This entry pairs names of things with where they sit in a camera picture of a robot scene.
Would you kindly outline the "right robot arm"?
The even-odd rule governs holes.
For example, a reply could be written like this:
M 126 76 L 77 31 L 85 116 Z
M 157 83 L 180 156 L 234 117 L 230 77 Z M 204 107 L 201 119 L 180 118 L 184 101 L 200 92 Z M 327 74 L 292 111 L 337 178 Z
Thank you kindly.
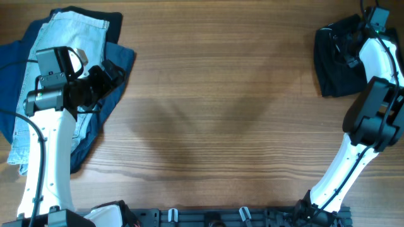
M 403 73 L 389 10 L 379 3 L 317 30 L 314 67 L 323 96 L 356 94 L 342 124 L 343 141 L 322 179 L 286 220 L 343 226 L 342 201 L 362 170 L 403 135 Z

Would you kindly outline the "black shorts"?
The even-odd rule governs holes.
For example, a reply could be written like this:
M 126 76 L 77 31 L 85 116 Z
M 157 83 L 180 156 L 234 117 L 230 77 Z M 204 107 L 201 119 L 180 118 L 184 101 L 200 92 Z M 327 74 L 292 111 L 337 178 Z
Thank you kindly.
M 403 86 L 403 59 L 389 11 L 370 8 L 316 31 L 314 67 L 321 95 L 340 97 L 365 90 L 373 77 Z

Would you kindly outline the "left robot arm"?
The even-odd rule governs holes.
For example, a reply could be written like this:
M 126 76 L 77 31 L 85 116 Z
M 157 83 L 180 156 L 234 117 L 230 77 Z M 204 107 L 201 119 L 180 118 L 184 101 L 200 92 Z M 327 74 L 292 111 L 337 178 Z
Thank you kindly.
M 25 191 L 17 218 L 6 226 L 131 226 L 131 212 L 122 201 L 93 208 L 87 215 L 75 211 L 70 187 L 73 133 L 82 108 L 91 113 L 126 80 L 126 72 L 110 60 L 83 76 L 84 58 L 70 47 L 36 52 L 39 76 L 24 101 L 30 150 Z

